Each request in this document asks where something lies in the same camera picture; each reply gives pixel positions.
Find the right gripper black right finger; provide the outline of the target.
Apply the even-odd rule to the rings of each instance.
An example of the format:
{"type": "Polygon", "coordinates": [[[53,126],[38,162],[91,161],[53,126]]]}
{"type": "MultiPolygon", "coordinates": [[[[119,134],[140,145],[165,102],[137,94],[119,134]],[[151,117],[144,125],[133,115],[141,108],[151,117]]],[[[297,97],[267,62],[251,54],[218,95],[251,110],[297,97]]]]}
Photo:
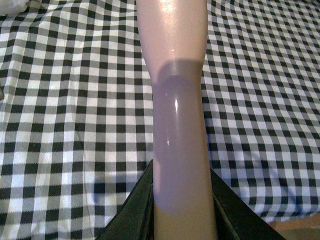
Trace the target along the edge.
{"type": "Polygon", "coordinates": [[[214,214],[219,240],[283,240],[212,170],[214,214]]]}

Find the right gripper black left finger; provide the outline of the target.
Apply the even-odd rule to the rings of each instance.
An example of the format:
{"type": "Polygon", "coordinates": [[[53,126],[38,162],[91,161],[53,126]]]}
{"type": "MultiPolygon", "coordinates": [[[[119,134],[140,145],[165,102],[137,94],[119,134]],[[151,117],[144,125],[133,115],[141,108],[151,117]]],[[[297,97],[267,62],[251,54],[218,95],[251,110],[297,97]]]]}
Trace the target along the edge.
{"type": "Polygon", "coordinates": [[[105,240],[153,240],[153,161],[125,200],[120,211],[103,230],[105,240]]]}

